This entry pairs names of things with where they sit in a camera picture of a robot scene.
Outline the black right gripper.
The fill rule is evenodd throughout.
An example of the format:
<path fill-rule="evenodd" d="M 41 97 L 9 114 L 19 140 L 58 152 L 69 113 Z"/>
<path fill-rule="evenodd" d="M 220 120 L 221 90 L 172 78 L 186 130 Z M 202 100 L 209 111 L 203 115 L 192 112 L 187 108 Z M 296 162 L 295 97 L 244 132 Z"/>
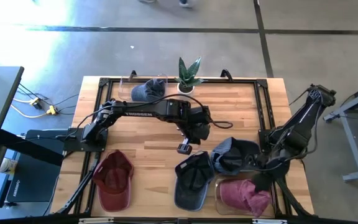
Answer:
<path fill-rule="evenodd" d="M 250 162 L 257 174 L 252 177 L 255 192 L 268 191 L 275 179 L 284 177 L 289 170 L 290 158 L 285 156 L 252 156 Z"/>

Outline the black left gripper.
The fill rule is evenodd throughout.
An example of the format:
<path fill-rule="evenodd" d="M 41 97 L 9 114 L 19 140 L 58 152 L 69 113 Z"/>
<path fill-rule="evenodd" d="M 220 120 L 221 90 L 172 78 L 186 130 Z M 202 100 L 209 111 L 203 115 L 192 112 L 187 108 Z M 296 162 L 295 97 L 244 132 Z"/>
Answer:
<path fill-rule="evenodd" d="M 201 140 L 207 140 L 210 133 L 210 111 L 208 106 L 190 108 L 186 111 L 186 119 L 180 121 L 178 128 L 185 137 L 183 142 L 178 145 L 177 153 L 190 155 L 192 152 L 191 144 L 201 144 Z"/>

